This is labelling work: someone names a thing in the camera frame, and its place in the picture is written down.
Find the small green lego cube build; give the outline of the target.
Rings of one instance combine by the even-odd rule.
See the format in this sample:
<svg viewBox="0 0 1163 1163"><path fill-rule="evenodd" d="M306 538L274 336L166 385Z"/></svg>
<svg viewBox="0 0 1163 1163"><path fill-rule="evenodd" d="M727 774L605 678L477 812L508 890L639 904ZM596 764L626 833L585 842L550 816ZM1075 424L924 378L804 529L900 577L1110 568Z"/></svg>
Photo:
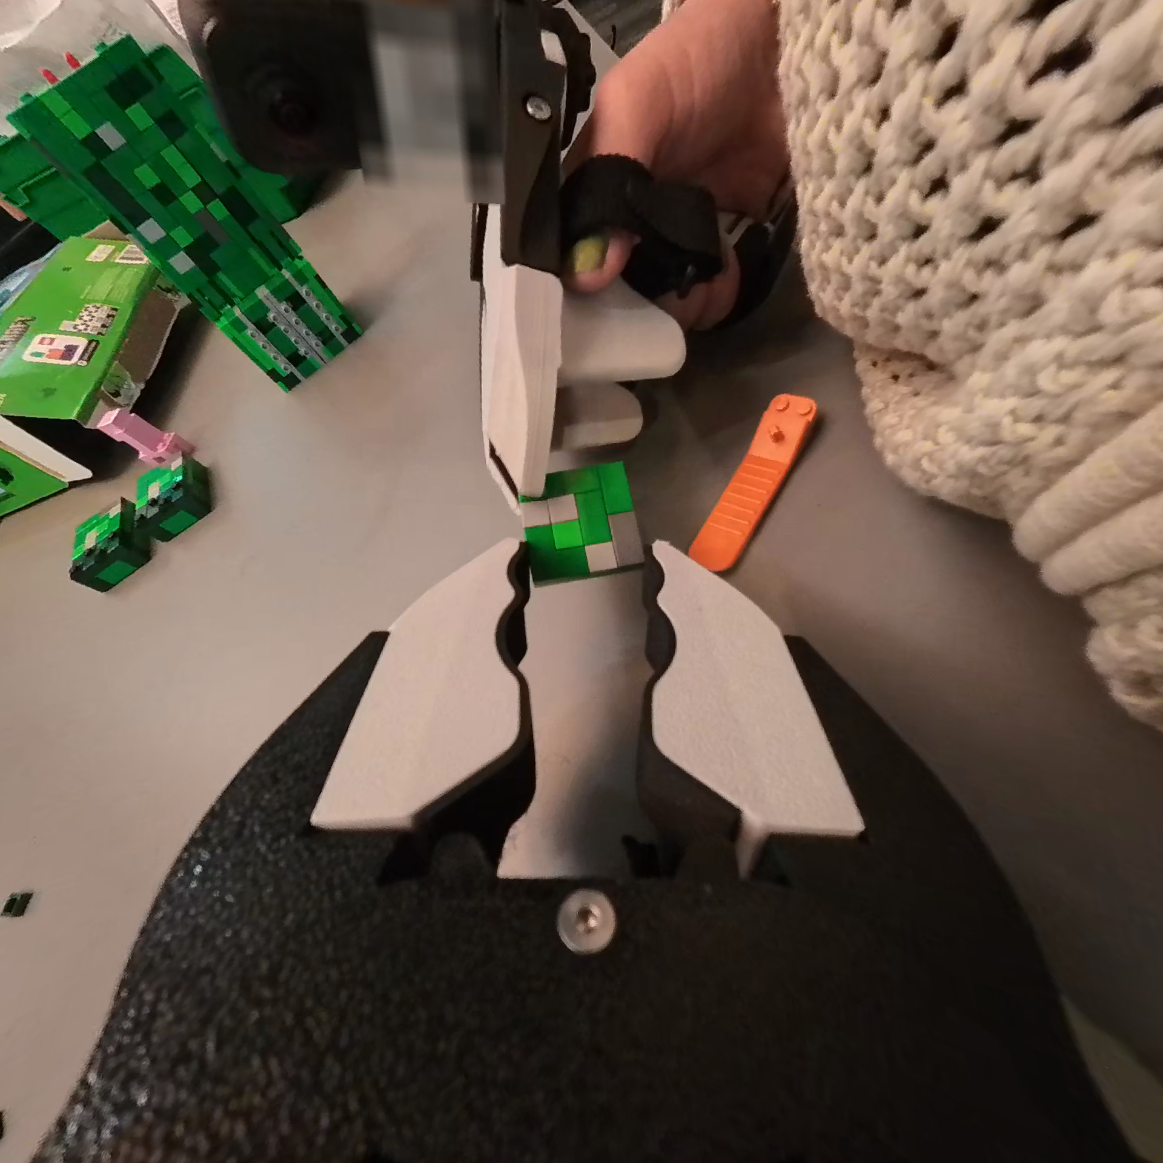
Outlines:
<svg viewBox="0 0 1163 1163"><path fill-rule="evenodd" d="M134 503L120 499L75 527L68 577L77 586L109 593L147 566L151 556L153 542L138 525Z"/></svg>
<svg viewBox="0 0 1163 1163"><path fill-rule="evenodd" d="M169 544L214 510L208 468L186 453L144 474L134 490L134 529L153 544Z"/></svg>

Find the green lego set box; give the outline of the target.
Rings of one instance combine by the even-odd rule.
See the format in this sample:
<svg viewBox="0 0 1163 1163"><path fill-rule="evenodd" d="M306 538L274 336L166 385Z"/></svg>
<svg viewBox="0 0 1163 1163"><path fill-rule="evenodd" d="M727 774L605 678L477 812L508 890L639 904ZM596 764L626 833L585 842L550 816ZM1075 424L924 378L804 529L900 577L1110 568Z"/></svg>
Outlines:
<svg viewBox="0 0 1163 1163"><path fill-rule="evenodd" d="M2 516L94 479L109 409L138 413L190 301L110 227L2 284Z"/></svg>

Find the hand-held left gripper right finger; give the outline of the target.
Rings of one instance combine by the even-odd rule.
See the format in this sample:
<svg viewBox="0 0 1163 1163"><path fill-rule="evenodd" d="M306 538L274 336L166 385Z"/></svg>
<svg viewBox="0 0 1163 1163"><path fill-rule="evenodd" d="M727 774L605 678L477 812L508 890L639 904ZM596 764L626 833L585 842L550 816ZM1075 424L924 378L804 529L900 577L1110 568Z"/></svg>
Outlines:
<svg viewBox="0 0 1163 1163"><path fill-rule="evenodd" d="M727 847L740 877L773 836L856 840L865 820L773 619L666 542L644 564L650 682L639 801L675 871Z"/></svg>

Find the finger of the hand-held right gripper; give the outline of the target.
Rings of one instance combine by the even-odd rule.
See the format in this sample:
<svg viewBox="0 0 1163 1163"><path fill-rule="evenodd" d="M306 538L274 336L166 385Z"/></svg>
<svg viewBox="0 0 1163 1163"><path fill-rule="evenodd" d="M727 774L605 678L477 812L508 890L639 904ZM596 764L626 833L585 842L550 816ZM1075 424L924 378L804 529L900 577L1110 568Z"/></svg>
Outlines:
<svg viewBox="0 0 1163 1163"><path fill-rule="evenodd" d="M497 455L493 444L486 444L486 470L495 487L501 490L504 503L515 516L517 523L523 523L519 488L513 485L513 479L510 477L502 459Z"/></svg>
<svg viewBox="0 0 1163 1163"><path fill-rule="evenodd" d="M521 496L548 472L561 363L563 290L528 268L491 266L482 279L482 441Z"/></svg>

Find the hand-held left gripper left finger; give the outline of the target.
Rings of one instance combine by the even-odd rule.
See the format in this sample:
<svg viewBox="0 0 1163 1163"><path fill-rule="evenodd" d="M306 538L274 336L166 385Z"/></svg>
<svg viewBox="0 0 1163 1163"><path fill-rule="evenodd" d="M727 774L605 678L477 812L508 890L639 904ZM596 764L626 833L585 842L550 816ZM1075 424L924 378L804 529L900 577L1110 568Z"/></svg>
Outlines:
<svg viewBox="0 0 1163 1163"><path fill-rule="evenodd" d="M328 833L416 834L471 794L469 827L506 836L536 788L526 652L528 545L502 540L425 591L388 628L315 803Z"/></svg>

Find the person's right hand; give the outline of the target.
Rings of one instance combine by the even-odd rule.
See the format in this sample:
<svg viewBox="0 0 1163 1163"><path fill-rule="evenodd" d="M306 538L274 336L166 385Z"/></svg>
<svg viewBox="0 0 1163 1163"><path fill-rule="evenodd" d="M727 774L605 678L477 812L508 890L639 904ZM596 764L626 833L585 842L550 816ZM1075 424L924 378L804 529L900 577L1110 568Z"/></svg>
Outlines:
<svg viewBox="0 0 1163 1163"><path fill-rule="evenodd" d="M777 3L683 3L600 82L569 172L594 157L716 203L721 271L655 304L685 332L758 310L789 260L795 187L778 82Z"/></svg>

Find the large green lego creeper build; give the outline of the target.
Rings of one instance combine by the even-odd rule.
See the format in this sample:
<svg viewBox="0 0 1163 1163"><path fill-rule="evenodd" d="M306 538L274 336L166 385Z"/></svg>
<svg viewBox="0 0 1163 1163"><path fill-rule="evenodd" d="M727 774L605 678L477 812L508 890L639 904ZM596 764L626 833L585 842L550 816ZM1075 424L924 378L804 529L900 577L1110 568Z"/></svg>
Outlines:
<svg viewBox="0 0 1163 1163"><path fill-rule="evenodd" d="M96 47L7 117L283 393L363 330L269 209L171 47Z"/></svg>

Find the green and grey tiled lego plate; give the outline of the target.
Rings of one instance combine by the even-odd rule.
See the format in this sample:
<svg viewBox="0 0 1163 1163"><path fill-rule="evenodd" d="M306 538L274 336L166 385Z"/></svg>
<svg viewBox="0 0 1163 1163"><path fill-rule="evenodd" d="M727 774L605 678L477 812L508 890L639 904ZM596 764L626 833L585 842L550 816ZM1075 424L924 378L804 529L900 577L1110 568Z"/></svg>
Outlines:
<svg viewBox="0 0 1163 1163"><path fill-rule="evenodd" d="M644 566L644 542L622 461L548 474L541 496L519 496L517 503L536 588Z"/></svg>

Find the pink lego pig figure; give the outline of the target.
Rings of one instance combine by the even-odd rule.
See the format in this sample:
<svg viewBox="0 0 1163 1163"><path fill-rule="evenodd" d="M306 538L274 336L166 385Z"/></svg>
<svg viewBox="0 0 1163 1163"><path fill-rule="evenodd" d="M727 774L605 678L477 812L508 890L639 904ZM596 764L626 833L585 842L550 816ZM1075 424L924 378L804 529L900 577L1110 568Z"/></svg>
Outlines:
<svg viewBox="0 0 1163 1163"><path fill-rule="evenodd" d="M151 422L123 407L103 411L94 430L114 442L129 446L138 455L138 461L151 468L162 468L195 453L195 446L175 431L156 430Z"/></svg>

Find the orange brick separator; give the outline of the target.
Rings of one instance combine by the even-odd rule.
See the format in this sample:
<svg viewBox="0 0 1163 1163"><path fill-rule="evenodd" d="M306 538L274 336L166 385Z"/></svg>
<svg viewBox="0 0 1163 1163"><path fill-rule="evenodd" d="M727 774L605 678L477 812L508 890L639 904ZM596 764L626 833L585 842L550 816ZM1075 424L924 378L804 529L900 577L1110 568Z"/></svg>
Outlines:
<svg viewBox="0 0 1163 1163"><path fill-rule="evenodd" d="M743 461L690 544L690 560L714 575L734 569L793 472L815 424L813 400L793 395L771 400Z"/></svg>

